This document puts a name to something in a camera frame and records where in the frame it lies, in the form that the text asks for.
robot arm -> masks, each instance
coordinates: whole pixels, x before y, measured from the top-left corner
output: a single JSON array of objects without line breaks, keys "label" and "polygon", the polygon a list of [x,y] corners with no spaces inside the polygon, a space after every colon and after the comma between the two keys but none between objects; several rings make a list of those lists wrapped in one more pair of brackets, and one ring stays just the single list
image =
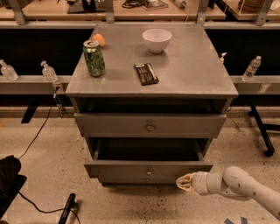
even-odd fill
[{"label": "robot arm", "polygon": [[280,193],[257,182],[243,169],[230,166],[223,173],[195,172],[176,181],[185,191],[198,195],[219,194],[233,200],[254,199],[280,220]]}]

drawer knob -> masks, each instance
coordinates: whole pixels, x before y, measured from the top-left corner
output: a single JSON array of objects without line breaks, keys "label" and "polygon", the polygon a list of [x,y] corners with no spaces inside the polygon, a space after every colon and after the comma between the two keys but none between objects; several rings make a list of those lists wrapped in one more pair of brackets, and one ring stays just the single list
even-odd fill
[{"label": "drawer knob", "polygon": [[155,128],[152,126],[150,123],[147,125],[147,130],[148,131],[153,131]]}]

green soda can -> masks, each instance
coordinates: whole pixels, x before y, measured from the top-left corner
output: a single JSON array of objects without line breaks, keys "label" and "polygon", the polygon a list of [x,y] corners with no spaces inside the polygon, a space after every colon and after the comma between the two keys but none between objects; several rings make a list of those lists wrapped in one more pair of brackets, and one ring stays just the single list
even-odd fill
[{"label": "green soda can", "polygon": [[105,62],[102,49],[98,41],[87,40],[82,48],[87,63],[87,70],[91,76],[97,77],[105,72]]}]

plastic water bottle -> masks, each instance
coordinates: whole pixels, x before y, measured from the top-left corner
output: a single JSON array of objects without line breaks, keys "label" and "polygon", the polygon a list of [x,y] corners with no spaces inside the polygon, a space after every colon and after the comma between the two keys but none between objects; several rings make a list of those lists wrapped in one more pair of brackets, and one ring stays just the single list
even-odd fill
[{"label": "plastic water bottle", "polygon": [[56,75],[53,67],[48,66],[48,64],[46,64],[45,60],[42,61],[41,66],[44,67],[42,70],[42,73],[43,73],[46,81],[55,82],[59,79],[58,76]]},{"label": "plastic water bottle", "polygon": [[242,76],[242,81],[250,81],[252,79],[252,77],[256,73],[256,70],[261,65],[261,58],[261,56],[256,56],[255,59],[251,60],[244,75]]},{"label": "plastic water bottle", "polygon": [[7,65],[3,59],[0,59],[0,65],[1,65],[1,73],[2,75],[9,81],[15,81],[18,79],[18,74],[16,73],[15,69]]}]

bowl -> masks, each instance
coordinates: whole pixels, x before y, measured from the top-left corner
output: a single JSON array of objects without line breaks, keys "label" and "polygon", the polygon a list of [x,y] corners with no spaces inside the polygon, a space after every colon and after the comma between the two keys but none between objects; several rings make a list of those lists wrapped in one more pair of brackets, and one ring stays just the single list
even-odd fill
[{"label": "bowl", "polygon": [[172,39],[172,34],[164,29],[149,29],[142,36],[143,42],[153,53],[161,53]]}]

